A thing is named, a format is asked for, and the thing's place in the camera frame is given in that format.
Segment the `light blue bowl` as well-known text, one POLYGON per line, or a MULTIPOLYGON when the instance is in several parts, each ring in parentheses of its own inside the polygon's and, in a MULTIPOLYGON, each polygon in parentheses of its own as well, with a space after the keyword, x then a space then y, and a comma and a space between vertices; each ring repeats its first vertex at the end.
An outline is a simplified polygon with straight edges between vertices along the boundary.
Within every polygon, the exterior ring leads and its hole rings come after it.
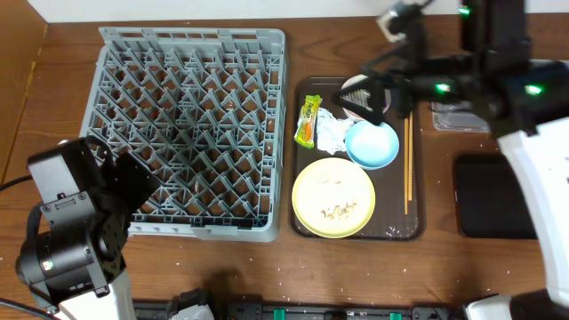
POLYGON ((396 131, 387 123, 374 125, 360 121, 348 130, 345 146, 352 162, 365 170, 377 170, 396 159, 399 138, 396 131))

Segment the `white tissue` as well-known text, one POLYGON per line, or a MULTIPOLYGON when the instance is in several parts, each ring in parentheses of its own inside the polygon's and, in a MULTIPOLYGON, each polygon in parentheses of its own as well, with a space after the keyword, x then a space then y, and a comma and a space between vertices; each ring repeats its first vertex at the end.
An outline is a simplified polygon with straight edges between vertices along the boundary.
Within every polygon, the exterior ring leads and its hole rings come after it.
POLYGON ((354 124, 350 119, 337 119, 328 109, 320 108, 317 111, 317 149, 331 156, 346 152, 346 135, 354 124))

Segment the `yellow green snack wrapper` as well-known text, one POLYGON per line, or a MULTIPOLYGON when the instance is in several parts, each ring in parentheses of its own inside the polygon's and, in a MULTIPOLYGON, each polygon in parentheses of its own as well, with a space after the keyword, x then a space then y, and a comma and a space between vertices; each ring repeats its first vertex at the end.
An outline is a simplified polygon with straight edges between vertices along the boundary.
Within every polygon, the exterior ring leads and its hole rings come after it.
POLYGON ((304 148, 315 146, 314 135, 316 130, 317 112, 321 105, 320 95, 306 95, 304 104, 300 109, 297 130, 294 140, 304 148))

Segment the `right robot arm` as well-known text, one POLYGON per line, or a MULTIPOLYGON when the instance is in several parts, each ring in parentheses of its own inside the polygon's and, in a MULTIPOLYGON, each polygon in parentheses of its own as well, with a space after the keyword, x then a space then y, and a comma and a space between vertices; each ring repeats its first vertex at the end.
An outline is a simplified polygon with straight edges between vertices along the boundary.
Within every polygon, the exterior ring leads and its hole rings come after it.
POLYGON ((568 67, 534 63, 520 0, 462 1, 459 55, 431 58, 422 4, 397 3, 376 20, 394 44, 394 65, 362 67, 364 79, 333 101, 372 124, 391 106, 407 118, 422 101, 468 102, 485 120, 523 192, 546 274, 542 291, 493 295, 468 303, 468 319, 565 319, 568 316, 568 67))

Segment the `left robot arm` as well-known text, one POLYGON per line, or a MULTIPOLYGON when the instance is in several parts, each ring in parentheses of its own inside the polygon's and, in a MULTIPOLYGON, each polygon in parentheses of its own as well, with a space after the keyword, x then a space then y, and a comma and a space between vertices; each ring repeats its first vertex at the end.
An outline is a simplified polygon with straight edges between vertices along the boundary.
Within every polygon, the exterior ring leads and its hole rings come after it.
POLYGON ((160 180, 95 137, 31 156, 28 170, 42 201, 28 216, 16 272, 37 306, 55 319, 133 319, 122 250, 160 180))

